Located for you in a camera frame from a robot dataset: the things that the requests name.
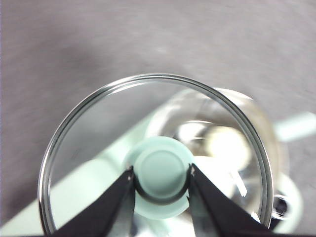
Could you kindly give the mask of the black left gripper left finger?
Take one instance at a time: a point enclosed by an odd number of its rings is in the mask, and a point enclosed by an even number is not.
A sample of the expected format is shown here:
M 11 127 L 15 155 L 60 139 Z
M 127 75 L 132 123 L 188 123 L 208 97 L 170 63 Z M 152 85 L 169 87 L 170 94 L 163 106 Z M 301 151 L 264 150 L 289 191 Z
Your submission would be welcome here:
M 135 207 L 133 167 L 125 170 L 100 197 L 52 237 L 128 237 Z

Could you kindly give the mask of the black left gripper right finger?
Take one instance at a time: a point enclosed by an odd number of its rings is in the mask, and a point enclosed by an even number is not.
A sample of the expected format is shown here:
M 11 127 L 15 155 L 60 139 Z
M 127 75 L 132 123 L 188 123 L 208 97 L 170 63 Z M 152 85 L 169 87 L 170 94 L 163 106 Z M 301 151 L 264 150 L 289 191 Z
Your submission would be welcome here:
M 226 197 L 191 165 L 189 205 L 197 237 L 273 237 L 274 234 Z

